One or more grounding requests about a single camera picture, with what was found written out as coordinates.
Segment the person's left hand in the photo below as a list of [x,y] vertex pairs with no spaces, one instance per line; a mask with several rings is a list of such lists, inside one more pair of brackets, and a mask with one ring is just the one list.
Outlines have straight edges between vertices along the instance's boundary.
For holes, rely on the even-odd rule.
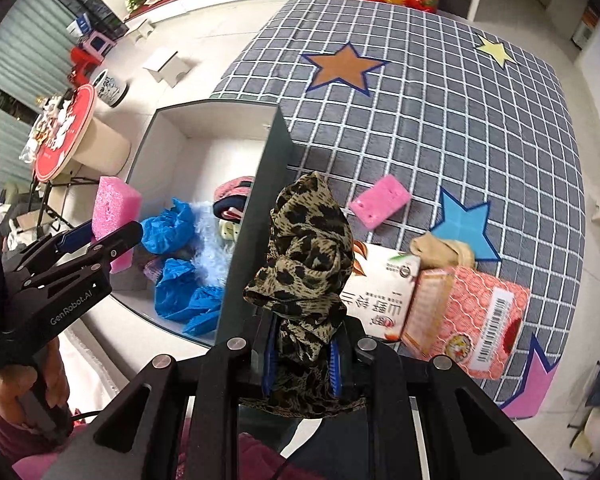
[[50,412],[59,408],[65,417],[69,393],[59,339],[55,337],[46,344],[38,370],[16,364],[0,371],[0,416],[20,429],[51,434],[55,423]]

